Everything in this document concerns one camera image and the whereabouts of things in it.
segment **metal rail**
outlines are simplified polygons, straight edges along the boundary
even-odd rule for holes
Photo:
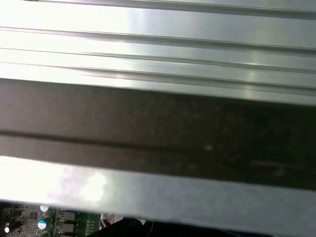
[[[188,3],[210,9],[181,8]],[[10,63],[24,72],[37,66],[42,81],[55,67],[81,78],[59,83],[89,84],[98,76],[103,80],[91,85],[315,105],[315,3],[234,3],[3,1],[0,77],[38,80],[18,77]],[[126,80],[128,86],[120,83]]]

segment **chip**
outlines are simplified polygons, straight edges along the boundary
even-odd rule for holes
[[[72,233],[72,232],[75,231],[75,225],[74,224],[65,224],[65,223],[63,223],[63,231]]]
[[[36,212],[31,212],[29,215],[30,220],[36,220],[38,217],[38,214]]]
[[[76,214],[74,212],[64,212],[64,219],[67,221],[74,221],[76,219]]]

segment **electronic component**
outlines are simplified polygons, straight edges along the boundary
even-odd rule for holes
[[[39,237],[51,237],[51,234],[48,231],[44,231]]]
[[[42,212],[47,212],[49,210],[49,206],[45,206],[45,205],[41,205],[39,208]]]
[[[53,218],[51,216],[45,216],[43,220],[38,222],[38,228],[45,230],[49,225],[53,223]]]
[[[70,233],[75,232],[74,224],[66,224],[66,223],[60,222],[58,226],[62,228],[63,232],[70,232]]]
[[[15,231],[17,228],[20,228],[23,225],[22,221],[17,220],[12,223],[10,223],[7,227],[4,228],[4,231],[6,233],[11,233]]]
[[[59,215],[64,217],[66,221],[74,221],[76,219],[76,213],[70,211],[60,211]]]
[[[36,220],[38,217],[38,214],[36,212],[31,212],[29,215],[30,220]]]

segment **capacitor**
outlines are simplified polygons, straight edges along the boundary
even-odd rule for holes
[[[51,216],[45,216],[44,219],[38,222],[38,228],[45,230],[47,226],[53,223],[53,218]]]
[[[44,231],[39,237],[51,237],[51,234],[48,231]]]
[[[42,212],[47,212],[49,210],[49,206],[45,206],[45,205],[41,205],[39,208]]]
[[[10,223],[7,227],[5,227],[4,231],[6,233],[11,233],[11,232],[15,231],[17,228],[20,228],[21,226],[23,226],[22,221],[17,220],[17,221]]]

